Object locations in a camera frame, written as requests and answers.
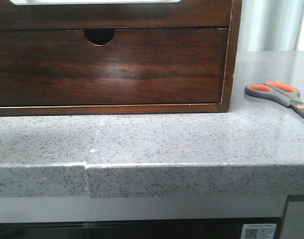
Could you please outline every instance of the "qr code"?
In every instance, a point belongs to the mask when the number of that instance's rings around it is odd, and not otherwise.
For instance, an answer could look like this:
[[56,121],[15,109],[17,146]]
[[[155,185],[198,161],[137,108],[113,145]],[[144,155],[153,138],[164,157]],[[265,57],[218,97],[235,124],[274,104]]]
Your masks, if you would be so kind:
[[259,229],[246,229],[244,239],[257,239]]

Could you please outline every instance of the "speckled gray countertop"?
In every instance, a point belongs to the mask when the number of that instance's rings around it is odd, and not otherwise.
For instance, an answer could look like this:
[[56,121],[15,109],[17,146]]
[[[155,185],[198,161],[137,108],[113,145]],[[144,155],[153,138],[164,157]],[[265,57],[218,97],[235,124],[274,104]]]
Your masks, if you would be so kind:
[[304,52],[239,53],[228,113],[0,117],[0,197],[304,194],[304,119],[244,95],[304,101]]

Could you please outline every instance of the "drawer finger hole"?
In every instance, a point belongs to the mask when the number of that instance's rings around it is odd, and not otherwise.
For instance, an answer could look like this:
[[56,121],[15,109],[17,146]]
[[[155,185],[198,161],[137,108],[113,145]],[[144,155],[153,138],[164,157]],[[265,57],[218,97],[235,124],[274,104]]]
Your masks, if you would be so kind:
[[114,29],[100,28],[100,29],[84,29],[83,34],[89,42],[96,46],[104,46],[109,44],[114,37]]

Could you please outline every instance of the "wooden cabinet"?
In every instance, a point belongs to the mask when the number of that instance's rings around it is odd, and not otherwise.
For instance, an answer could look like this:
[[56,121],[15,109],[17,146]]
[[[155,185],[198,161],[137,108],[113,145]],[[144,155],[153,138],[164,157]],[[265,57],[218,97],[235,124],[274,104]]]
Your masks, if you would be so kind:
[[0,116],[227,111],[240,8],[0,0]]

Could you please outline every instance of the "scissors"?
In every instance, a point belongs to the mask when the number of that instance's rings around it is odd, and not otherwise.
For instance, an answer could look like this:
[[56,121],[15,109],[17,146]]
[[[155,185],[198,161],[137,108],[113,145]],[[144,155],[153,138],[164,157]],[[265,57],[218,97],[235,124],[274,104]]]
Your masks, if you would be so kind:
[[282,106],[292,108],[304,118],[304,103],[300,100],[298,89],[280,82],[266,82],[263,85],[245,86],[245,93],[250,96],[275,101]]

